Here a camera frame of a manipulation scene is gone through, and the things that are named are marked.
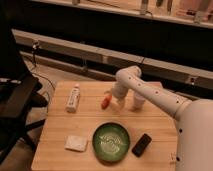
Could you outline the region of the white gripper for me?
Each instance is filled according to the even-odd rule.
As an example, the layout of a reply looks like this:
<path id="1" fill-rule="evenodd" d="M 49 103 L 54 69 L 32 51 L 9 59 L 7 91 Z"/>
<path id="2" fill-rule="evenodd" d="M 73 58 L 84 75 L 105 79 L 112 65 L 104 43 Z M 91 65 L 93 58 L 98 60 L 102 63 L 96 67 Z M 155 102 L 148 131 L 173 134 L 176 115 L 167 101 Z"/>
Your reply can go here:
<path id="1" fill-rule="evenodd" d="M 125 108 L 126 100 L 124 99 L 127 96 L 128 89 L 122 84 L 115 82 L 111 89 L 106 91 L 107 94 L 114 96 L 116 100 L 116 106 L 119 111 Z"/>

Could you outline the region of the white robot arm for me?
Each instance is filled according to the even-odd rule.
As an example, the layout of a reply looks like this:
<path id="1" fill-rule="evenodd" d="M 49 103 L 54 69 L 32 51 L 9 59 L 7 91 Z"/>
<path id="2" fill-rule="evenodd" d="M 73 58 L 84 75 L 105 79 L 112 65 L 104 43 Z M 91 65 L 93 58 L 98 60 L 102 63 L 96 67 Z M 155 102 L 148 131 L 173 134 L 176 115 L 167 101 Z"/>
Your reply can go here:
<path id="1" fill-rule="evenodd" d="M 110 93 L 123 100 L 132 89 L 176 121 L 175 171 L 213 171 L 213 100 L 190 100 L 141 79 L 138 66 L 120 69 Z"/>

